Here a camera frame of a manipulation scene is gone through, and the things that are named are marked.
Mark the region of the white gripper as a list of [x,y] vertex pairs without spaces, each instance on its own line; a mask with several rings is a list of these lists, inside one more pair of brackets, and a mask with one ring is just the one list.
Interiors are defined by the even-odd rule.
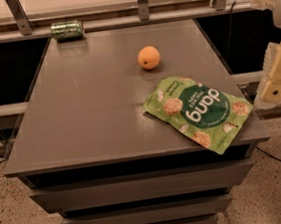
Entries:
[[[272,10],[272,4],[273,0],[252,0],[256,10]],[[262,103],[278,105],[281,103],[281,43],[270,42],[265,53],[258,98]]]

